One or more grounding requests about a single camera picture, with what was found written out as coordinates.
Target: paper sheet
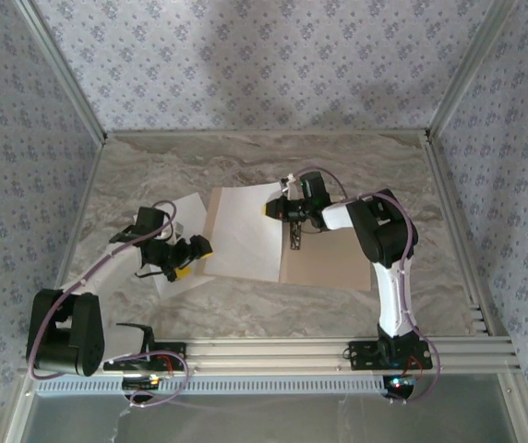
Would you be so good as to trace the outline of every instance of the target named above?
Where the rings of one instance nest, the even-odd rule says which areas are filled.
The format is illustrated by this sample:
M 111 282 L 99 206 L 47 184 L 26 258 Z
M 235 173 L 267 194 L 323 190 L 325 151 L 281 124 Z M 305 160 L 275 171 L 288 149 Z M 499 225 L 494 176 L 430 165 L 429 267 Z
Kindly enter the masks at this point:
M 278 183 L 221 189 L 205 274 L 279 280 L 282 222 L 264 216 L 262 208 L 280 194 Z
M 174 204 L 177 208 L 175 220 L 184 226 L 182 236 L 187 240 L 192 235 L 202 235 L 202 231 L 205 227 L 205 220 L 207 218 L 207 210 L 202 204 L 198 192 L 179 198 L 174 201 Z M 158 206 L 158 208 L 166 212 L 172 211 L 172 207 L 168 204 Z M 158 294 L 161 297 L 173 297 L 213 279 L 213 277 L 196 275 L 197 261 L 193 261 L 188 267 L 192 269 L 192 274 L 184 277 L 182 280 L 168 281 L 164 275 L 154 276 L 153 281 L 155 281 Z M 160 269 L 156 266 L 150 265 L 150 271 L 157 272 L 160 271 Z

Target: marble table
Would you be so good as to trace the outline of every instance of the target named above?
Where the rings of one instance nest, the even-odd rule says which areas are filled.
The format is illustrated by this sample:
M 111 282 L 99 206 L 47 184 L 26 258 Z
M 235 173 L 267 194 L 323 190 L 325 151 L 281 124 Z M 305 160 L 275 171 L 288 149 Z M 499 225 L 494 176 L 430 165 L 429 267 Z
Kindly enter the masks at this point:
M 420 237 L 411 277 L 420 328 L 429 335 L 474 334 L 425 154 L 413 142 L 378 135 L 109 138 L 69 277 L 88 267 L 141 205 L 199 192 L 208 206 L 214 186 L 269 183 L 313 164 L 337 174 L 351 194 L 393 190 Z M 375 336 L 379 314 L 375 279 L 363 293 L 217 278 L 162 297 L 152 279 L 132 278 L 104 307 L 109 324 L 148 324 L 158 338 Z

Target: purple cable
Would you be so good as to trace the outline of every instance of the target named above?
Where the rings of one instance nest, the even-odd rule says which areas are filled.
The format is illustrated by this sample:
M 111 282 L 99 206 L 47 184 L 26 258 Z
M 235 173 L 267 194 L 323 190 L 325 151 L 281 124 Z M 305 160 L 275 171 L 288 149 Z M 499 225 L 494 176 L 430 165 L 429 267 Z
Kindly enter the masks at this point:
M 151 357 L 152 355 L 168 355 L 178 360 L 184 367 L 184 380 L 182 380 L 180 387 L 172 395 L 166 397 L 165 399 L 154 401 L 153 403 L 137 403 L 135 401 L 135 397 L 137 397 L 138 395 L 149 395 L 150 397 L 154 398 L 155 394 L 149 392 L 148 390 L 136 390 L 135 392 L 131 394 L 131 397 L 129 399 L 131 406 L 135 406 L 138 408 L 151 408 L 153 406 L 159 406 L 160 404 L 169 403 L 170 401 L 175 399 L 178 395 L 180 395 L 184 389 L 186 389 L 186 385 L 188 384 L 188 380 L 190 379 L 190 371 L 188 369 L 188 363 L 186 362 L 186 360 L 182 358 L 180 355 L 178 355 L 177 353 L 172 353 L 170 351 L 149 351 L 148 353 L 136 353 L 134 355 L 126 355 L 124 357 L 118 357 L 118 358 L 115 358 L 114 361 L 115 362 L 125 362 L 127 360 L 137 360 L 143 357 Z
M 143 242 L 149 238 L 154 237 L 155 235 L 159 235 L 165 228 L 167 228 L 168 226 L 172 224 L 172 221 L 174 220 L 175 214 L 177 212 L 177 208 L 172 201 L 163 200 L 162 203 L 168 203 L 172 206 L 172 217 L 170 217 L 168 221 L 162 227 L 156 229 L 152 233 L 148 233 L 139 238 L 131 240 L 130 242 L 126 242 L 120 245 L 119 247 L 115 248 L 113 251 L 106 254 L 94 266 L 92 266 L 90 270 L 88 270 L 88 272 L 86 272 L 83 275 L 83 277 L 79 279 L 79 281 L 77 281 L 70 288 L 68 288 L 63 294 L 61 294 L 61 296 L 57 298 L 56 301 L 53 303 L 53 305 L 49 308 L 49 311 L 46 313 L 46 316 L 44 316 L 44 319 L 42 320 L 39 331 L 36 333 L 36 337 L 34 338 L 34 342 L 32 343 L 32 349 L 30 349 L 30 356 L 28 359 L 28 373 L 32 379 L 50 380 L 52 378 L 61 377 L 64 374 L 62 372 L 57 372 L 56 374 L 51 374 L 48 376 L 37 376 L 36 374 L 34 374 L 34 361 L 36 360 L 36 353 L 39 351 L 39 347 L 41 346 L 42 337 L 44 336 L 44 332 L 46 331 L 47 327 L 49 326 L 49 323 L 51 322 L 51 318 L 53 317 L 53 314 L 56 312 L 59 306 L 67 299 L 69 295 L 71 295 L 77 288 L 85 284 L 85 281 L 89 280 L 98 271 L 98 269 L 100 269 L 102 266 L 106 264 L 108 260 L 110 260 L 116 254 L 122 252 L 124 249 L 127 249 L 131 245 L 134 245 L 139 242 Z
M 334 179 L 334 181 L 340 187 L 340 190 L 344 194 L 344 198 L 348 198 L 348 193 L 346 192 L 346 188 L 344 188 L 344 186 L 342 185 L 342 182 L 338 179 L 338 177 L 336 175 L 334 175 L 333 172 L 328 171 L 326 168 L 322 168 L 320 166 L 307 166 L 306 168 L 303 168 L 300 171 L 297 171 L 296 173 L 294 173 L 293 176 L 300 177 L 301 174 L 308 173 L 310 171 L 321 171 L 321 172 L 326 173 L 327 175 L 329 175 L 331 178 Z
M 404 266 L 405 266 L 405 259 L 408 257 L 408 253 L 410 252 L 410 249 L 412 248 L 412 241 L 414 240 L 414 230 L 412 229 L 412 222 L 410 220 L 410 216 L 406 212 L 406 210 L 403 208 L 403 206 L 400 204 L 399 201 L 397 201 L 395 198 L 391 198 L 390 196 L 386 196 L 385 194 L 381 194 L 380 192 L 377 193 L 369 193 L 369 194 L 360 194 L 357 196 L 357 199 L 363 199 L 368 197 L 377 197 L 381 198 L 383 200 L 388 201 L 390 204 L 392 204 L 403 216 L 403 219 L 405 220 L 405 227 L 408 231 L 408 238 L 405 243 L 405 248 L 403 249 L 403 256 L 400 260 L 400 286 L 402 288 L 401 292 L 401 302 L 403 307 L 403 314 L 406 316 L 406 319 L 410 322 L 412 325 L 412 330 L 420 337 L 422 340 L 424 340 L 426 343 L 428 343 L 428 346 L 432 348 L 432 352 L 435 355 L 437 359 L 437 374 L 434 377 L 434 380 L 432 380 L 432 383 L 428 387 L 427 390 L 422 392 L 419 396 L 407 401 L 419 401 L 423 398 L 425 398 L 427 395 L 429 395 L 433 390 L 434 387 L 437 385 L 438 380 L 440 379 L 440 354 L 438 353 L 438 349 L 435 346 L 434 342 L 432 342 L 426 335 L 420 331 L 420 329 L 414 324 L 412 321 L 412 318 L 410 317 L 410 312 L 408 309 L 407 302 L 405 300 L 405 274 L 404 274 Z

